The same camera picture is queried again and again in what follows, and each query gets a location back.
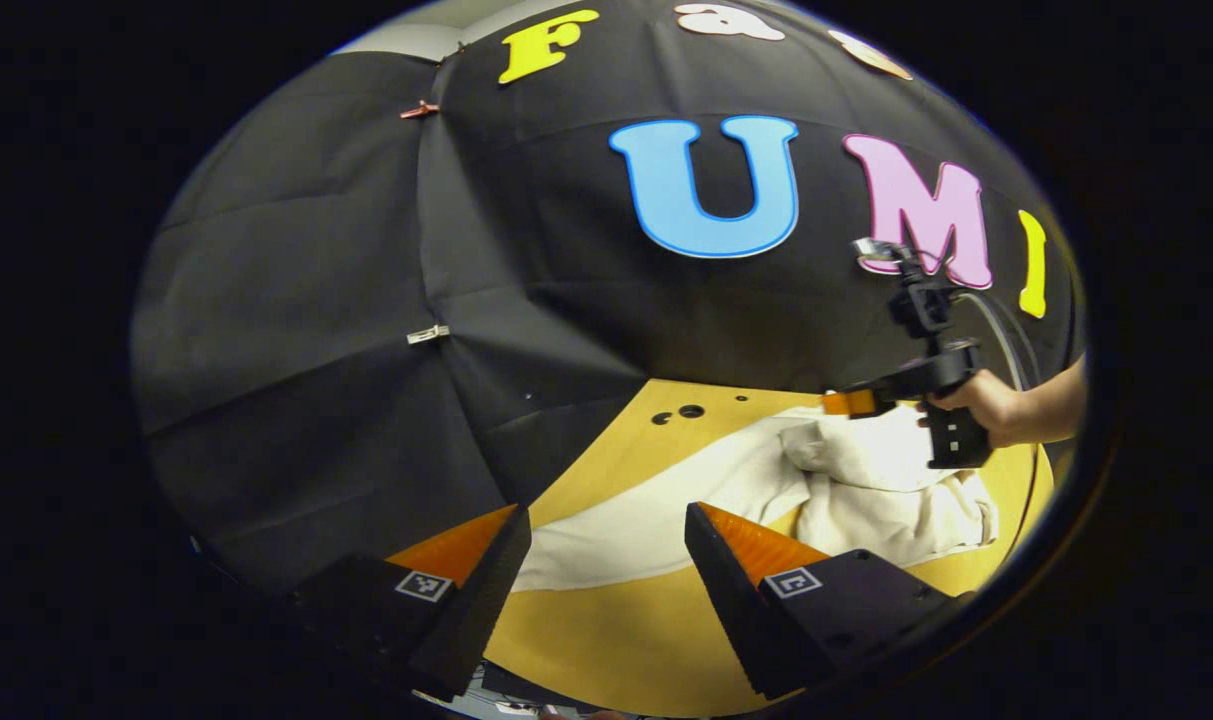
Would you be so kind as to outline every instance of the person's arm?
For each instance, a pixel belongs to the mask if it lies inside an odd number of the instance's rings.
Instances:
[[[1057,442],[1076,436],[1086,416],[1086,355],[1046,383],[1016,392],[989,370],[947,398],[930,396],[944,410],[970,407],[989,430],[989,445],[1009,447],[1024,442]]]

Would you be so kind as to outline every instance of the black fabric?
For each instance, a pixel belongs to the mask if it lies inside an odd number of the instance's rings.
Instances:
[[[600,18],[568,58],[499,85],[507,33],[582,6]],[[1066,366],[1067,239],[1021,164],[929,82],[850,58],[822,22],[746,8],[785,40],[699,35],[673,4],[600,0],[440,67],[330,56],[210,152],[146,268],[135,387],[158,478],[232,570],[278,589],[344,552],[533,502],[648,378],[824,392],[918,356],[885,309],[896,279],[852,255],[871,206],[850,133],[899,145],[927,188],[944,161],[980,179],[989,295],[1044,375]],[[397,116],[418,101],[442,110]],[[657,246],[606,138],[696,122],[699,201],[735,217],[753,202],[744,148],[721,132],[738,114],[797,122],[792,236],[744,259]],[[1019,210],[1048,233],[1044,319],[1018,310]],[[955,333],[981,337],[1009,379],[981,316],[957,315]],[[433,324],[450,335],[406,345]]]

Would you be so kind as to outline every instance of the wooden table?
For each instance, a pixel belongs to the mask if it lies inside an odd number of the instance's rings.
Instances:
[[[705,415],[683,418],[683,405],[702,406]],[[574,515],[645,482],[716,439],[788,407],[816,405],[818,398],[804,393],[653,379],[530,505],[530,524],[537,528]],[[672,415],[666,424],[655,424],[657,413]],[[980,588],[1050,497],[1053,478],[1041,447],[1036,462],[1033,474],[1033,450],[1013,447],[993,452],[980,470],[998,507],[998,541],[907,571],[947,594]],[[1016,538],[1026,502],[1027,518]],[[799,512],[771,528],[792,535]],[[486,658],[551,691],[620,712],[706,718],[769,705],[748,686],[693,566],[581,592],[511,594]]]

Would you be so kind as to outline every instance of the forearm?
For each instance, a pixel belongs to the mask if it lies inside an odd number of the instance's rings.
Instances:
[[[1021,393],[1014,432],[1024,442],[1057,442],[1076,436],[1086,416],[1086,356],[1071,368]]]

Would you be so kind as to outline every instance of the yellow letter f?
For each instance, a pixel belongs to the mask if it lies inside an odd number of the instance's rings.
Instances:
[[[597,10],[575,10],[574,13],[562,15],[560,18],[547,19],[537,25],[519,29],[503,39],[503,44],[509,46],[509,69],[503,70],[500,76],[500,85],[513,82],[518,78],[528,76],[530,73],[551,68],[566,58],[565,53],[552,53],[552,44],[565,47],[574,45],[579,40],[579,25],[575,23],[587,23],[600,17]]]

